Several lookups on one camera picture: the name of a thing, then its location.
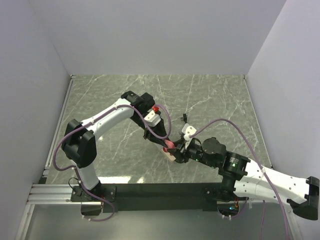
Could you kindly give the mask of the beige power strip red sockets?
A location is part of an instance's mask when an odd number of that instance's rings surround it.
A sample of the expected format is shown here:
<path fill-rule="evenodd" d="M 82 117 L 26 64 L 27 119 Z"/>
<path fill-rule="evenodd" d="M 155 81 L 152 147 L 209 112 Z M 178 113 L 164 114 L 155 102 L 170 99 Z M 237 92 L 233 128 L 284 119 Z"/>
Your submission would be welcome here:
<path fill-rule="evenodd" d="M 162 146 L 160 147 L 160 152 L 166 157 L 168 161 L 174 162 L 176 160 L 176 158 L 169 152 L 165 151 L 165 148 Z"/>

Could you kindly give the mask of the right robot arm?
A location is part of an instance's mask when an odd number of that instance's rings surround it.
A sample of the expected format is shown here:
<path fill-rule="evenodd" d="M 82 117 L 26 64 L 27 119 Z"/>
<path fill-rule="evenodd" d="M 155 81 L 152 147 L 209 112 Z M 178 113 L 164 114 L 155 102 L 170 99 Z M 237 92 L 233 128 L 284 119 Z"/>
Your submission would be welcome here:
<path fill-rule="evenodd" d="M 278 172 L 246 156 L 228 151 L 215 137 L 200 142 L 197 138 L 186 141 L 184 138 L 165 141 L 163 151 L 172 156 L 177 163 L 194 160 L 222 176 L 217 187 L 204 191 L 205 196 L 230 202 L 240 198 L 265 200 L 290 207 L 293 213 L 303 219 L 316 221 L 319 217 L 318 178 L 294 177 Z"/>

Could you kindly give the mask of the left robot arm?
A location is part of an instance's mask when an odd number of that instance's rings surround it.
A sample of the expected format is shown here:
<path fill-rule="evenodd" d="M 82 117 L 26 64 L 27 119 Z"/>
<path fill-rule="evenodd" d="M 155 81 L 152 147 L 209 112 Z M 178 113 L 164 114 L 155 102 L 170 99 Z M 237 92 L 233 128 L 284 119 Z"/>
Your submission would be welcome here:
<path fill-rule="evenodd" d="M 101 182 L 93 164 L 97 156 L 96 141 L 126 119 L 131 119 L 143 129 L 144 139 L 164 149 L 174 147 L 169 140 L 171 131 L 165 128 L 159 107 L 147 92 L 137 95 L 127 91 L 114 104 L 95 116 L 82 121 L 71 120 L 67 125 L 66 138 L 61 143 L 61 149 L 75 165 L 79 180 L 84 185 L 82 195 L 88 201 L 96 200 L 101 189 Z"/>

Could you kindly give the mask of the pink plug adapter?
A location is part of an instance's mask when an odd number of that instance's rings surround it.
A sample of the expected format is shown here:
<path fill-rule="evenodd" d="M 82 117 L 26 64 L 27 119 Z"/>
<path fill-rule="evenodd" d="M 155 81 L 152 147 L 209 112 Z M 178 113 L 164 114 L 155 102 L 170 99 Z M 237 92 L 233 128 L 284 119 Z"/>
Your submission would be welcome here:
<path fill-rule="evenodd" d="M 175 144 L 172 141 L 170 141 L 168 139 L 164 139 L 163 141 L 165 143 L 164 148 L 166 148 L 166 149 L 174 149 L 175 148 Z"/>

